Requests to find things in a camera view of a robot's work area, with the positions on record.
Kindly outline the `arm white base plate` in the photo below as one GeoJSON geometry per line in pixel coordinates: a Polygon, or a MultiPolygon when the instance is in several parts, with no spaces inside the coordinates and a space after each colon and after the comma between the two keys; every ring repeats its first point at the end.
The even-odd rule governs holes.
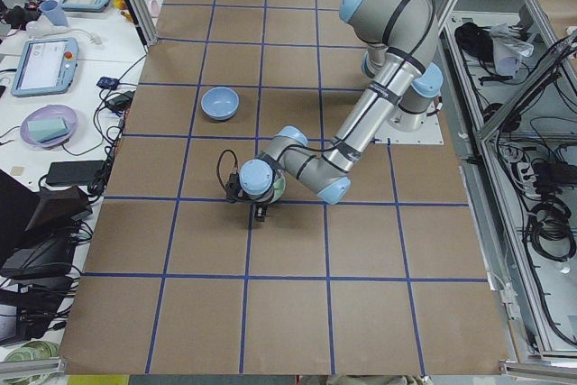
{"type": "Polygon", "coordinates": [[[381,144],[444,145],[435,100],[429,98],[425,112],[412,115],[396,107],[375,133],[374,140],[381,144]]]}

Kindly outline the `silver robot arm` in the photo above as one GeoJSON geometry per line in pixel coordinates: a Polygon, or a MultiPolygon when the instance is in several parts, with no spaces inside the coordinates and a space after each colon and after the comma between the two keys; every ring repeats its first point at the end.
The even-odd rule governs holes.
{"type": "Polygon", "coordinates": [[[309,147],[307,137],[288,125],[241,166],[230,197],[253,204],[258,221],[282,196],[286,175],[325,203],[338,203],[351,186],[349,172],[376,132],[402,103],[417,104],[410,88],[432,63],[439,37],[435,0],[342,0],[339,17],[378,51],[377,68],[327,148],[309,147]]]}

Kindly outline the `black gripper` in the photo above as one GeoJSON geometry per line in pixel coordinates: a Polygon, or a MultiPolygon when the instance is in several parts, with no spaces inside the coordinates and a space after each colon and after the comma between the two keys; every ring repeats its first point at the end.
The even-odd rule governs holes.
{"type": "Polygon", "coordinates": [[[254,207],[253,217],[256,222],[263,223],[267,218],[267,209],[271,202],[270,198],[267,199],[254,199],[252,201],[254,207]]]}

